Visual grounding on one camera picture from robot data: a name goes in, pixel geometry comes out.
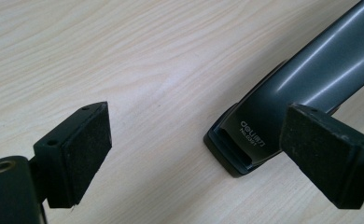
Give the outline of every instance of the wood grain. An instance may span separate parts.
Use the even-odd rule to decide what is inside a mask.
[[[231,178],[209,127],[357,0],[0,1],[0,158],[108,101],[113,148],[49,223],[364,223],[281,154]],[[364,133],[364,88],[335,115]]]

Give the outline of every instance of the wooden table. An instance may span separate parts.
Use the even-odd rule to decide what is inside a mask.
[[[49,223],[364,223],[285,155],[232,178],[209,127],[357,0],[0,1],[0,158],[109,102],[113,148]],[[364,88],[334,116],[364,133]]]

